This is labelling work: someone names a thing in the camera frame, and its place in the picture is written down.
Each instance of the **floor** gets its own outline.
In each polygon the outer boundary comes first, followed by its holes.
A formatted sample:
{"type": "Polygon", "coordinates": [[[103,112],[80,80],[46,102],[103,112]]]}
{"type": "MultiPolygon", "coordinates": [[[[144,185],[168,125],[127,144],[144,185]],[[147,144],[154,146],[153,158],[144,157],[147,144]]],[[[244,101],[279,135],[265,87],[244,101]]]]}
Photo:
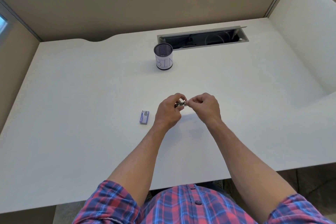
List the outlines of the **floor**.
{"type": "MultiPolygon", "coordinates": [[[[279,174],[324,216],[336,222],[336,163],[280,171],[279,174]]],[[[231,179],[224,180],[225,190],[247,212],[231,179]]],[[[49,206],[0,214],[3,224],[71,224],[84,202],[49,206]]]]}

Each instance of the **shirt sleeve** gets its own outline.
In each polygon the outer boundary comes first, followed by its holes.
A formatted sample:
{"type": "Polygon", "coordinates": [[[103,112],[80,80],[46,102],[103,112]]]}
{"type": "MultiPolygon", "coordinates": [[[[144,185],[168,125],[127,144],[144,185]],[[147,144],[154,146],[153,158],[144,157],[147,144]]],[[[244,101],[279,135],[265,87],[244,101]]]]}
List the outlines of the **shirt sleeve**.
{"type": "Polygon", "coordinates": [[[287,197],[271,212],[265,224],[333,224],[300,194],[287,197]]]}
{"type": "Polygon", "coordinates": [[[106,180],[85,202],[73,224],[135,224],[139,209],[121,185],[106,180]]]}

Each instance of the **small box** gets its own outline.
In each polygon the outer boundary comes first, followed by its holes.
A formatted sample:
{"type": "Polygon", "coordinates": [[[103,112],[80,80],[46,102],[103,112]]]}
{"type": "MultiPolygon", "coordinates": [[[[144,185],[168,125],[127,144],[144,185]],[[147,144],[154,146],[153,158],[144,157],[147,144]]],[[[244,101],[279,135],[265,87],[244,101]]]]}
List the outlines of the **small box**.
{"type": "Polygon", "coordinates": [[[142,111],[141,118],[140,118],[140,123],[141,124],[147,124],[148,116],[149,116],[149,111],[142,111]]]}

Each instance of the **right hand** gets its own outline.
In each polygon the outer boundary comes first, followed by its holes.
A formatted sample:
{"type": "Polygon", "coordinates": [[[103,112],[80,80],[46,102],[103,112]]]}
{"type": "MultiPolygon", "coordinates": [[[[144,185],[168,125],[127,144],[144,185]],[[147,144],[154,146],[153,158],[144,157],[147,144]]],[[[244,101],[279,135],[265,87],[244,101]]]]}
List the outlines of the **right hand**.
{"type": "Polygon", "coordinates": [[[191,107],[206,125],[211,122],[221,121],[221,111],[217,99],[208,94],[203,93],[189,99],[187,105],[191,107]]]}

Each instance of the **forearm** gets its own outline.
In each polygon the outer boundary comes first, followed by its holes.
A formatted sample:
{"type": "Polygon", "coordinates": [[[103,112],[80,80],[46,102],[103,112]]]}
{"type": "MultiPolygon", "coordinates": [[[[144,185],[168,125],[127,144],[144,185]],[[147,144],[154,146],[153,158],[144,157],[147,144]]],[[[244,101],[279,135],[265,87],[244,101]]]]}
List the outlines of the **forearm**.
{"type": "Polygon", "coordinates": [[[207,124],[242,198],[259,223],[295,190],[272,168],[250,151],[222,122],[207,124]]]}
{"type": "Polygon", "coordinates": [[[145,202],[151,186],[156,157],[166,129],[154,124],[139,145],[108,177],[123,186],[139,206],[145,202]]]}

